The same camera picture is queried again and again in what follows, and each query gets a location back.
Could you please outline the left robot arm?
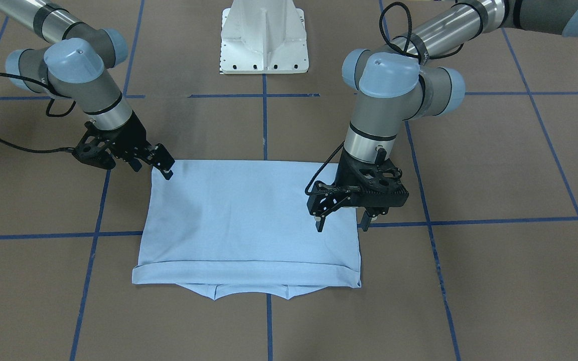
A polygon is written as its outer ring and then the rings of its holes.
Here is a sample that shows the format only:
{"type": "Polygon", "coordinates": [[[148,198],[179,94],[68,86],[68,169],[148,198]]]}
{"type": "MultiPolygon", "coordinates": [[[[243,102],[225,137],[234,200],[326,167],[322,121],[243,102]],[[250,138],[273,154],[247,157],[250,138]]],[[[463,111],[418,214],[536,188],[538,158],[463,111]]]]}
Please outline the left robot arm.
{"type": "Polygon", "coordinates": [[[416,28],[404,3],[387,9],[394,7],[408,17],[406,34],[387,36],[383,10],[379,32],[385,44],[351,51],[342,65],[342,78],[357,96],[346,139],[336,149],[337,172],[330,185],[313,178],[305,189],[308,213],[319,232],[328,215],[341,208],[363,208],[366,231],[378,216],[406,203],[402,172],[390,160],[401,124],[452,112],[466,93],[458,71],[431,68],[428,61],[450,57],[498,28],[578,38],[578,1],[456,1],[416,28]]]}

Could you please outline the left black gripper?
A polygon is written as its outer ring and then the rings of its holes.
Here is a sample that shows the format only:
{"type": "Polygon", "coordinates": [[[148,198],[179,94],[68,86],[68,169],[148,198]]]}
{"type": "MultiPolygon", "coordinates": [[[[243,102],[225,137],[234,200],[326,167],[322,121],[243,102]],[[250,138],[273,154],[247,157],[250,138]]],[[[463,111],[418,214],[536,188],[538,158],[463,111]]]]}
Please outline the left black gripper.
{"type": "Polygon", "coordinates": [[[372,217],[384,215],[406,203],[409,192],[401,182],[402,172],[378,150],[370,162],[360,161],[343,151],[332,184],[317,181],[307,190],[308,213],[316,217],[321,233],[326,217],[342,207],[365,208],[360,229],[367,232],[372,217]]]}

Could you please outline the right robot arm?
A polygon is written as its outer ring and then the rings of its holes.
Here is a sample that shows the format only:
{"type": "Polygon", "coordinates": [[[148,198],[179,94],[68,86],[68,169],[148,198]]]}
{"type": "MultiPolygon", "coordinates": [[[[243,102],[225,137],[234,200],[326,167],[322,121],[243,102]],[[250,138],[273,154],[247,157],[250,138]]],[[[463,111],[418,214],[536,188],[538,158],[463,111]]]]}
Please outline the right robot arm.
{"type": "Polygon", "coordinates": [[[48,42],[7,57],[6,72],[21,89],[71,99],[87,115],[86,133],[66,151],[83,164],[112,169],[117,158],[134,171],[142,163],[173,175],[174,158],[165,146],[147,141],[146,130],[108,73],[126,60],[124,37],[112,28],[96,29],[58,4],[0,1],[0,11],[48,42]]]}

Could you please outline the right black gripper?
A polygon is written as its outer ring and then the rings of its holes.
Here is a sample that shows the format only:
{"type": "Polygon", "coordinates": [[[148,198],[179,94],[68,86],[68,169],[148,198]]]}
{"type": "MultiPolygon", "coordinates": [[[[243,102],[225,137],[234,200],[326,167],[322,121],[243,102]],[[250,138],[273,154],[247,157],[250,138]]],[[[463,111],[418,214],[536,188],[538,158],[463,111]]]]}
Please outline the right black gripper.
{"type": "Polygon", "coordinates": [[[115,159],[124,160],[133,169],[140,171],[141,161],[158,169],[166,180],[174,175],[175,160],[163,144],[147,142],[146,129],[136,113],[115,130],[100,130],[91,121],[82,139],[74,147],[72,155],[78,162],[110,170],[115,167],[115,159]]]}

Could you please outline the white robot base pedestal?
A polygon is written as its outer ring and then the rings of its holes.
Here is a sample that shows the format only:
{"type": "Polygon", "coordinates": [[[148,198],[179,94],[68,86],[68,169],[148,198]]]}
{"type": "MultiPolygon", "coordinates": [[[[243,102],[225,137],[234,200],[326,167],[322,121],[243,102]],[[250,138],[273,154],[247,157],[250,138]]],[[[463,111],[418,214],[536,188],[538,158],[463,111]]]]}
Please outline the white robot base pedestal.
{"type": "Polygon", "coordinates": [[[293,1],[234,1],[222,11],[220,73],[289,75],[310,66],[305,12],[293,1]]]}

